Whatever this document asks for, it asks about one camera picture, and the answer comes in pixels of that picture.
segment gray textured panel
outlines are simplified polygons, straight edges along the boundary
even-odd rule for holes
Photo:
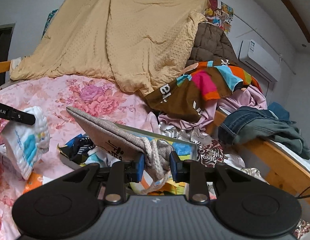
[[[107,207],[98,221],[70,240],[248,240],[220,225],[205,206],[180,196],[131,196]],[[291,235],[276,238],[294,240]]]

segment white drawstring cord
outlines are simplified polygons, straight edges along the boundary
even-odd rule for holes
[[[163,181],[159,185],[155,185],[157,181],[153,181],[148,189],[144,189],[141,191],[141,194],[146,195],[152,191],[156,191],[160,189],[168,180],[168,172],[165,174],[162,165],[160,164],[159,154],[157,150],[156,140],[152,140],[151,142],[146,137],[140,137],[140,140],[143,141],[145,145],[145,151],[150,160],[152,168],[156,171],[156,177],[158,180],[163,179]]]

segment colorful painting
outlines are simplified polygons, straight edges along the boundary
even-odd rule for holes
[[[207,21],[215,26],[220,27],[226,34],[231,31],[231,22],[234,17],[234,10],[223,2],[218,0],[209,0],[207,9],[205,10],[205,17]]]

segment black cable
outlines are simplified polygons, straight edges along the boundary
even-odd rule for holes
[[[309,198],[310,197],[310,194],[309,195],[306,195],[306,196],[301,196],[306,190],[310,189],[310,186],[308,188],[306,188],[305,190],[302,191],[302,193],[299,194],[298,197],[296,197],[296,199],[303,199],[303,198]]]

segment air conditioner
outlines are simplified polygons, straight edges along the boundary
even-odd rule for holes
[[[262,75],[269,82],[278,82],[280,66],[274,58],[253,40],[243,40],[239,60]]]

